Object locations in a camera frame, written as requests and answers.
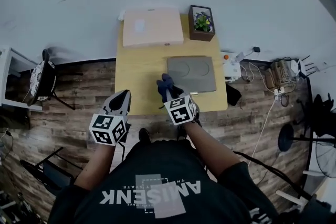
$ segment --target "gray case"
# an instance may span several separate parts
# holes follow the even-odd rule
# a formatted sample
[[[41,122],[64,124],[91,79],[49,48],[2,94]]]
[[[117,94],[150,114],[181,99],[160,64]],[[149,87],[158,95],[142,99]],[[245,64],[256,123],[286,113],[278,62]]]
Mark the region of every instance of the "gray case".
[[[175,85],[189,92],[216,91],[214,66],[211,57],[173,57],[167,59],[168,74]]]

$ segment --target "potted plant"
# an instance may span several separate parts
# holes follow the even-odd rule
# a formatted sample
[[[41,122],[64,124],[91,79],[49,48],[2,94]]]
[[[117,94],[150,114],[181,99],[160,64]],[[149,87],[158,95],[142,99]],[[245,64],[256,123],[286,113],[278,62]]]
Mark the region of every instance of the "potted plant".
[[[190,39],[210,41],[214,37],[215,26],[210,8],[191,5],[188,19]]]

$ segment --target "wooden floor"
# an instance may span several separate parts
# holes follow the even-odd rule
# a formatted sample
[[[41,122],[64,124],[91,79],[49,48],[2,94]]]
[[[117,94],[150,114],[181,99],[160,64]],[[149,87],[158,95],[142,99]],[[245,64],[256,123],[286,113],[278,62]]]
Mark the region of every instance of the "wooden floor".
[[[62,76],[57,84],[57,95],[65,102],[75,105],[76,110],[72,111],[52,99],[43,103],[43,112],[30,112],[31,129],[29,131],[11,130],[14,146],[3,162],[3,166],[0,167],[0,188],[12,194],[17,191],[22,192],[26,200],[44,219],[48,218],[55,197],[21,167],[19,160],[37,163],[63,146],[65,149],[60,155],[84,167],[94,149],[94,143],[88,132],[89,123],[92,114],[96,113],[104,100],[114,93],[115,66],[115,62],[102,62],[58,67],[58,70],[63,73],[83,73],[83,76]],[[221,143],[248,155],[253,153],[266,115],[274,100],[273,93],[264,87],[259,72],[255,68],[253,71],[255,73],[253,82],[248,83],[239,79],[232,83],[232,86],[243,96],[236,106],[229,105],[226,111],[201,113],[201,123],[206,131]],[[29,77],[30,73],[27,72],[19,80],[9,78],[6,95],[22,100],[29,89]],[[274,167],[285,172],[294,182],[299,182],[306,166],[309,144],[294,143],[287,153],[280,156],[278,156],[277,144],[281,127],[302,116],[296,99],[308,98],[306,81],[298,81],[296,90],[289,96],[288,107],[284,108],[278,102],[275,103],[255,158],[268,165],[276,160]],[[153,139],[164,136],[174,137],[174,126],[167,116],[130,116],[128,122],[132,126],[126,142],[126,152],[129,152],[138,141],[138,130],[142,127],[150,130]],[[296,136],[301,134],[302,126],[295,126],[295,133]],[[4,140],[9,147],[10,138],[6,137]],[[121,162],[120,146],[117,146],[116,151],[113,167]],[[53,158],[53,162],[74,175],[79,173],[79,169],[68,166],[61,159]],[[251,163],[249,171],[255,183],[260,182],[266,172],[254,163]],[[267,173],[259,186],[279,212],[290,207],[290,203],[275,194],[277,189],[283,191],[289,189],[288,184],[277,176],[271,172]]]

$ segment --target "white metal frame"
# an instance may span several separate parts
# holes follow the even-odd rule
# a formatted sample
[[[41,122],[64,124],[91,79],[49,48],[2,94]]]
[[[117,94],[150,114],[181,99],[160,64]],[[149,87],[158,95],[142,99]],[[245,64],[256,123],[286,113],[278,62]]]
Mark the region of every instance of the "white metal frame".
[[[19,62],[22,62],[29,66],[30,69],[34,69],[37,66],[37,63],[27,59],[23,55],[19,54],[9,46],[1,46],[1,55],[0,55],[0,105],[11,105],[18,106],[20,108],[26,108],[30,110],[42,111],[43,107],[39,105],[28,106],[26,103],[21,103],[13,100],[6,99],[6,87],[7,87],[7,77],[8,74],[13,74],[17,77],[20,76],[18,72],[10,69],[12,58],[16,59]]]

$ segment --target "shoe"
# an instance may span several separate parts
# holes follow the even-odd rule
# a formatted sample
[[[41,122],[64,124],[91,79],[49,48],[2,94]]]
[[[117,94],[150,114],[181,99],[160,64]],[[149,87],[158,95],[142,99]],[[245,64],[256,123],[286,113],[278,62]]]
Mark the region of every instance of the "shoe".
[[[187,132],[184,130],[182,124],[177,127],[177,141],[187,139]]]
[[[139,131],[139,141],[146,141],[146,142],[151,142],[150,137],[149,137],[149,132],[147,131],[146,128],[141,128]]]

